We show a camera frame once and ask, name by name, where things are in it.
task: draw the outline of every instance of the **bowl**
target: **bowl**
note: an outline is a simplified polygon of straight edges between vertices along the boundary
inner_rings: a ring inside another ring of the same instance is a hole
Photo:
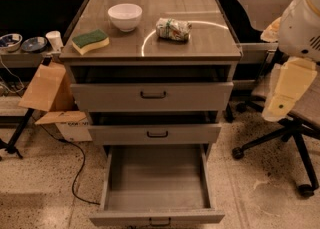
[[[142,9],[136,4],[123,3],[108,10],[111,22],[123,32],[134,30],[141,21]]]
[[[15,52],[20,48],[22,36],[18,33],[10,33],[0,37],[0,51]]]
[[[40,53],[47,47],[47,39],[44,37],[33,37],[24,41],[21,45],[21,49],[29,53]]]

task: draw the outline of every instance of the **floor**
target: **floor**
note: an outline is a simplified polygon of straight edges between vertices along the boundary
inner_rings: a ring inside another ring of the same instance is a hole
[[[231,156],[234,147],[279,127],[265,122],[251,109],[242,114],[234,112],[234,115],[236,119],[232,124],[222,122],[221,134],[207,164],[214,203],[225,212],[225,217],[220,224],[179,228],[319,228],[320,192],[316,191],[309,199],[297,193],[296,184],[309,181],[292,140],[286,144],[271,141],[247,151],[242,160],[234,160]],[[88,217],[98,206],[76,199],[71,191],[83,161],[81,151],[51,137],[48,132],[61,137],[54,125],[44,128],[29,122],[16,144],[23,159],[0,150],[3,158],[0,162],[0,228],[96,228]],[[1,139],[8,141],[12,132],[11,128],[1,128]],[[306,140],[319,172],[319,142]],[[105,156],[100,147],[91,142],[76,144],[83,149],[86,164],[75,184],[75,192],[85,200],[100,202]]]

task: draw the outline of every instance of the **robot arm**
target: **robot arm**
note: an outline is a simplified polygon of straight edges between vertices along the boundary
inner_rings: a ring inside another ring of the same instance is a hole
[[[262,113],[278,121],[294,107],[317,75],[320,61],[320,0],[293,0],[281,16],[279,49],[289,55],[271,73],[270,92]]]

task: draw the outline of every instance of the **metallic can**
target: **metallic can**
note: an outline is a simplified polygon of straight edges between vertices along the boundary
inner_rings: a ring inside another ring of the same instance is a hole
[[[157,35],[175,41],[188,41],[192,24],[172,18],[160,18],[156,24]]]

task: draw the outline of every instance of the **office chair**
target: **office chair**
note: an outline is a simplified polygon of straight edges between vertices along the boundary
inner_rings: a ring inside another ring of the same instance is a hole
[[[296,103],[287,117],[278,121],[278,123],[282,125],[282,128],[232,150],[233,158],[241,159],[244,157],[244,151],[257,145],[278,137],[281,137],[283,142],[287,142],[293,137],[311,182],[311,185],[302,184],[298,186],[300,195],[306,198],[313,196],[314,190],[319,188],[318,179],[303,139],[303,136],[305,135],[320,140],[320,66],[317,66],[317,71],[318,75],[309,89]],[[257,98],[262,101],[266,99],[267,93],[269,92],[269,80],[270,74],[266,75],[254,88],[251,96],[254,97],[255,100],[257,100]],[[238,104],[236,109],[239,112],[244,112],[246,107],[250,106],[257,111],[262,112],[263,106],[260,106],[257,103],[258,102],[250,99],[245,101],[245,103]]]

